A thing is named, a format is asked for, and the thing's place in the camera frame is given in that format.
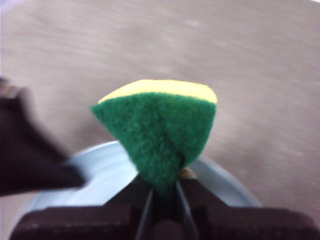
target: sponge piece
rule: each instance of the sponge piece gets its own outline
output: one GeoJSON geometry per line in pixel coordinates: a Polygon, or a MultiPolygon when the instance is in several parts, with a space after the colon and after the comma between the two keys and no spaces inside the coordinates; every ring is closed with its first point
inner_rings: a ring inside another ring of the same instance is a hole
{"type": "Polygon", "coordinates": [[[91,110],[121,142],[142,178],[169,199],[178,171],[204,148],[216,103],[215,93],[202,84],[140,80],[105,96],[91,110]]]}

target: beige floor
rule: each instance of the beige floor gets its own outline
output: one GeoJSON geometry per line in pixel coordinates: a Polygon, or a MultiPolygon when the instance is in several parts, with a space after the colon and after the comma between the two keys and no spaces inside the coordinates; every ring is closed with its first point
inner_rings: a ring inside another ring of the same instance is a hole
{"type": "MultiPolygon", "coordinates": [[[[26,0],[1,16],[1,72],[69,153],[113,138],[88,107],[138,79],[209,85],[204,154],[265,206],[320,223],[320,4],[26,0]]],[[[30,195],[1,198],[6,240],[30,195]]]]}

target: yellow sponge layer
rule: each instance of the yellow sponge layer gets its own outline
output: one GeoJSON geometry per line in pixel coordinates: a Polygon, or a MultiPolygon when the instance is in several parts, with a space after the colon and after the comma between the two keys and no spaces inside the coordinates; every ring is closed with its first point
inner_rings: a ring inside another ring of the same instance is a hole
{"type": "Polygon", "coordinates": [[[217,104],[218,99],[215,92],[206,85],[188,81],[177,80],[152,80],[142,79],[124,85],[110,94],[101,98],[98,103],[118,97],[130,96],[141,93],[165,93],[173,95],[181,95],[186,97],[194,97],[201,100],[217,104]]]}

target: green scouring pad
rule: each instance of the green scouring pad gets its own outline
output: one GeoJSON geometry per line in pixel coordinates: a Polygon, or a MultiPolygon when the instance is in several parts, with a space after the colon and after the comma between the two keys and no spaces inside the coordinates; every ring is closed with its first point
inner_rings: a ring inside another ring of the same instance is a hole
{"type": "Polygon", "coordinates": [[[178,172],[203,150],[216,104],[206,85],[144,79],[111,92],[91,110],[121,142],[142,178],[168,200],[178,172]]]}

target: dark object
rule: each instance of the dark object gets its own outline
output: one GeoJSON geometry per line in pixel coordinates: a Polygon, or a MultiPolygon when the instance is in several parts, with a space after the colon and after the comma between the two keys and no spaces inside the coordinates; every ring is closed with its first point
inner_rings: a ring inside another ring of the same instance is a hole
{"type": "Polygon", "coordinates": [[[24,94],[0,98],[0,196],[81,186],[77,170],[62,164],[66,155],[29,120],[24,94]]]}
{"type": "Polygon", "coordinates": [[[11,240],[129,240],[138,222],[129,204],[53,207],[25,215],[11,240]]]}
{"type": "Polygon", "coordinates": [[[152,193],[137,177],[104,206],[31,212],[20,220],[11,240],[320,239],[314,222],[304,214],[285,209],[229,207],[195,179],[177,182],[173,207],[161,205],[152,193]]]}

